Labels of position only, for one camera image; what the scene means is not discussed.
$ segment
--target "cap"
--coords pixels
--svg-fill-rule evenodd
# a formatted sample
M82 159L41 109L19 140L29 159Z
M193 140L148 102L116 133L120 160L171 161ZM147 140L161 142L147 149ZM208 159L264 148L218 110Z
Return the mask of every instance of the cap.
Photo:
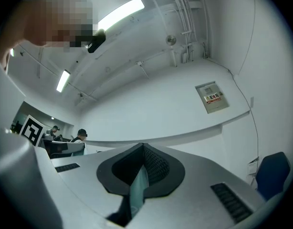
M84 129L80 129L80 130L78 131L78 135L86 136L86 137L87 137L87 133L86 133L86 131L85 131Z

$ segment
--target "vent grille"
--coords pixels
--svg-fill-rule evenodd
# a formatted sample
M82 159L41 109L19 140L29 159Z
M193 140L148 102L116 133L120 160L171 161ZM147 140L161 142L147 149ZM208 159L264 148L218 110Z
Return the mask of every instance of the vent grille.
M225 183L215 184L211 186L211 189L217 195L235 223L239 223L252 214L251 210Z
M59 167L55 167L56 171L62 172L62 171L66 171L66 170L72 170L75 168L80 167L77 163L73 163L73 164L69 164L69 165L65 165L65 166L59 166Z

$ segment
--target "warning sign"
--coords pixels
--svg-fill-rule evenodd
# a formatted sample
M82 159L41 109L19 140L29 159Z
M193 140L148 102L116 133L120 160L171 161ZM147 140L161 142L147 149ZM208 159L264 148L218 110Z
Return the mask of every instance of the warning sign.
M204 96L204 98L208 104L221 100L221 97L217 93Z

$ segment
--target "ceiling light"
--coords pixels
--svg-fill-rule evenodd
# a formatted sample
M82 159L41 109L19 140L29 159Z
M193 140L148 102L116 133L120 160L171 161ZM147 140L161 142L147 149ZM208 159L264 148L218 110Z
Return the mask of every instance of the ceiling light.
M64 70L64 72L62 73L62 76L60 78L59 84L57 85L56 90L59 91L60 93L62 92L68 78L70 76L70 73L66 70Z
M101 19L99 21L99 29L104 29L106 31L109 27L116 24L118 21L132 13L135 13L138 10L143 9L144 7L145 6L141 0L131 0Z

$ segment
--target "blue chair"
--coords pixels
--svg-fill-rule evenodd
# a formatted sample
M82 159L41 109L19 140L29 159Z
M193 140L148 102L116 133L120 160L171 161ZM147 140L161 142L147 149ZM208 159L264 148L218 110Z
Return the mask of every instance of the blue chair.
M283 191L283 185L290 173L289 160L284 152L266 156L256 175L257 191L269 200Z

